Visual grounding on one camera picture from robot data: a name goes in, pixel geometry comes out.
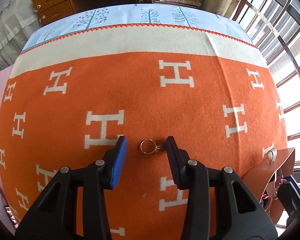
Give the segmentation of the brown leather jewelry box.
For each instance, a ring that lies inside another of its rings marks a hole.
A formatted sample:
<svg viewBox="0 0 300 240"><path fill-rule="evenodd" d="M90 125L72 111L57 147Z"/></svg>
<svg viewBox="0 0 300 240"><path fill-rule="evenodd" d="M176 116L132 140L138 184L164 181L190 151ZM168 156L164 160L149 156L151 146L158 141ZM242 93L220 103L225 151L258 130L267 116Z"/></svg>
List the brown leather jewelry box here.
<svg viewBox="0 0 300 240"><path fill-rule="evenodd" d="M266 212L276 224L284 211L276 193L283 179L293 174L295 149L268 148L263 151L263 157L264 160L248 171L243 181L257 200L262 201L266 196L269 197L270 203L267 204Z"/></svg>

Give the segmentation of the orange H-pattern blanket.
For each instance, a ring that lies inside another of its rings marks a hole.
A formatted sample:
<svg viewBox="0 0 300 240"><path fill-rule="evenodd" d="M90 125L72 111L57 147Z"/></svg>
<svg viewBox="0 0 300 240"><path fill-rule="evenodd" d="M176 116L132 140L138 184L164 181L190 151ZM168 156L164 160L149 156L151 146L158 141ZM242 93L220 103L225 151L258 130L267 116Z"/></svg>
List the orange H-pattern blanket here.
<svg viewBox="0 0 300 240"><path fill-rule="evenodd" d="M0 176L23 219L63 166L101 158L119 136L128 148L119 184L106 191L114 239L179 239L187 191L164 151L177 145L205 166L240 176L287 147L273 77L241 38L159 24L77 31L22 52L0 109Z"/></svg>

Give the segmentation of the smartphone with lit screen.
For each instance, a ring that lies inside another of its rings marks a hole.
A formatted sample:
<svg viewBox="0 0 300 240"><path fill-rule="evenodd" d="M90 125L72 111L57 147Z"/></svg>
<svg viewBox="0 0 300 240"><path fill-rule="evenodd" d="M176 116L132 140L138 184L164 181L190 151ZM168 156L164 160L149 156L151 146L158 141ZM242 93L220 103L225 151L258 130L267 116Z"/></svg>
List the smartphone with lit screen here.
<svg viewBox="0 0 300 240"><path fill-rule="evenodd" d="M12 207L10 207L9 205L5 205L5 210L9 216L13 226L15 228L17 228L20 223L20 219L18 218L17 211L15 209L13 209Z"/></svg>

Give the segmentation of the light blue printed bedsheet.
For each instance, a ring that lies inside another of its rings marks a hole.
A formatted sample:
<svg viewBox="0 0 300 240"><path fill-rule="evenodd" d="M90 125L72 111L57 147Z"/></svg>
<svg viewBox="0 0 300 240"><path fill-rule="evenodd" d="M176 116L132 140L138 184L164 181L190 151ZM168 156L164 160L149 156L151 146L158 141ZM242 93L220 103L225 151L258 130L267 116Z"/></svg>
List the light blue printed bedsheet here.
<svg viewBox="0 0 300 240"><path fill-rule="evenodd" d="M76 31L118 24L170 24L215 31L252 43L235 21L210 12L168 4L128 4L80 12L35 31L21 51Z"/></svg>

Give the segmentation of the white lace bed cover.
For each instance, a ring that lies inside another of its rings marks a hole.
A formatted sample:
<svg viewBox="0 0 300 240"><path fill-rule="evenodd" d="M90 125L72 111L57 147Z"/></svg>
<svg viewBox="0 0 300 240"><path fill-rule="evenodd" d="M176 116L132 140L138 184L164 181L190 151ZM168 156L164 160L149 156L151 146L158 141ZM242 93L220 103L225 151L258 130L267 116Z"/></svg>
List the white lace bed cover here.
<svg viewBox="0 0 300 240"><path fill-rule="evenodd" d="M15 62L40 27L32 0L0 0L0 71Z"/></svg>

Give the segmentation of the window with metal grille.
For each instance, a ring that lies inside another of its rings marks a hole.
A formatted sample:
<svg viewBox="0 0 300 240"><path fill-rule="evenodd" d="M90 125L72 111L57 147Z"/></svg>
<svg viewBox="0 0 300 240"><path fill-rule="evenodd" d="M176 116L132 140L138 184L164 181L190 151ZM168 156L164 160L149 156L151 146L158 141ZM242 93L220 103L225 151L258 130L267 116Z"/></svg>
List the window with metal grille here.
<svg viewBox="0 0 300 240"><path fill-rule="evenodd" d="M280 96L288 146L300 171L300 0L235 0L231 19L257 46Z"/></svg>

